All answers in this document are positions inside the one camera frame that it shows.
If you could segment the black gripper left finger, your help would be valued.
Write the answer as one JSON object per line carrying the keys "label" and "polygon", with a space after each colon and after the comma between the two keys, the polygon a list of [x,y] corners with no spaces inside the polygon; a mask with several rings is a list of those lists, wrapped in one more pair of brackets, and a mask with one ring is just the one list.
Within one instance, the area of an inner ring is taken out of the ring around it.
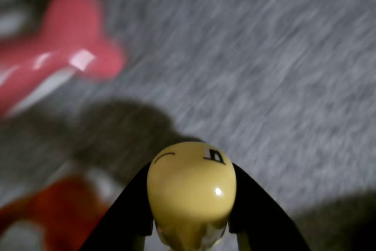
{"label": "black gripper left finger", "polygon": [[144,250],[152,235],[153,215],[147,197],[147,163],[123,189],[80,250]]}

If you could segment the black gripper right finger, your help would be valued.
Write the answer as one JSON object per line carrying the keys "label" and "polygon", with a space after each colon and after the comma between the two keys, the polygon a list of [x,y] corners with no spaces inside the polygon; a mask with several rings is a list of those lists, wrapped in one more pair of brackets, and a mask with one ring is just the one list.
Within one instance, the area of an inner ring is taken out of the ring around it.
{"label": "black gripper right finger", "polygon": [[237,191],[229,232],[236,235],[238,250],[310,250],[279,204],[241,167],[233,166]]}

